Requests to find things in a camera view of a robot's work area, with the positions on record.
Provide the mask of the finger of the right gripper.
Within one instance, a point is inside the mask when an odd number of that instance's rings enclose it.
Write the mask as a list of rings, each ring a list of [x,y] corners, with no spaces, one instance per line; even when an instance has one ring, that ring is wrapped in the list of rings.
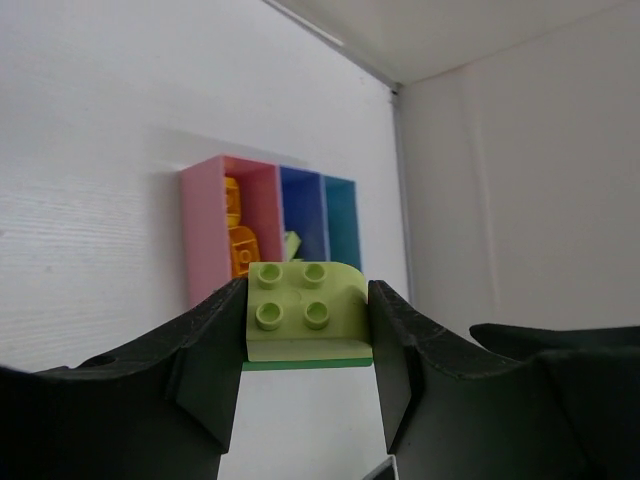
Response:
[[[486,323],[471,326],[470,334],[485,349],[519,361],[547,350],[639,346],[638,326],[556,331]]]

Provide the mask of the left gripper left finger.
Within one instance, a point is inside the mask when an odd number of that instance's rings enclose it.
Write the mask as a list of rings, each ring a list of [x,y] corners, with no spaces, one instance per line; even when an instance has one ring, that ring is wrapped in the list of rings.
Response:
[[[230,447],[248,283],[75,368],[1,371],[5,479],[214,479]]]

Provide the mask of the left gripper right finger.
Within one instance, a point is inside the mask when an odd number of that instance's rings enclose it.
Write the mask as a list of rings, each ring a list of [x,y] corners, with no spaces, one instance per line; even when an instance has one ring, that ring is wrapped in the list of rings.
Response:
[[[639,346],[513,360],[369,285],[387,450],[403,479],[635,479]]]

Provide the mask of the small dark green lego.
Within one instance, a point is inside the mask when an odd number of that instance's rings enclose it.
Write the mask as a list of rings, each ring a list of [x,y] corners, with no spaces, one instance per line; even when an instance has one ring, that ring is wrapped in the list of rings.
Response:
[[[335,368],[359,368],[369,367],[373,364],[372,358],[350,358],[330,360],[301,360],[301,361],[259,361],[243,363],[243,371],[284,371],[284,370],[308,370],[308,369],[335,369]]]

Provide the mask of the pale yellow lego brick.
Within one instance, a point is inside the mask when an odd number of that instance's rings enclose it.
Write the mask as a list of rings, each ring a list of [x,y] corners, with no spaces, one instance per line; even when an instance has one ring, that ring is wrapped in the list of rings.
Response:
[[[372,358],[365,276],[339,262],[249,266],[248,361]]]

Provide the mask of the orange rounded lego brick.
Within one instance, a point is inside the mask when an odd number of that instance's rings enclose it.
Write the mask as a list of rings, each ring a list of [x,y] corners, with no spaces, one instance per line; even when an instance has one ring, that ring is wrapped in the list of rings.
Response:
[[[228,233],[232,276],[245,277],[249,272],[249,265],[261,261],[257,237],[246,226],[230,228]]]

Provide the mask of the light yellow lego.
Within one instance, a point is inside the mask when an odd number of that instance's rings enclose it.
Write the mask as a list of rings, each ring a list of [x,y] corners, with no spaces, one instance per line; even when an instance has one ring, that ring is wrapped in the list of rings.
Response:
[[[302,245],[302,240],[295,231],[285,232],[284,248],[285,248],[285,257],[287,262],[303,261],[303,258],[298,255],[301,245]]]

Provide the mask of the orange striped lego brick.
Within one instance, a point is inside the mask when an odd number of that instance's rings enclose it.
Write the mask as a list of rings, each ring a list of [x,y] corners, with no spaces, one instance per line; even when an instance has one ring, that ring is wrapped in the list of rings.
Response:
[[[236,228],[240,225],[242,217],[241,192],[237,180],[233,177],[226,176],[226,220],[229,229]]]

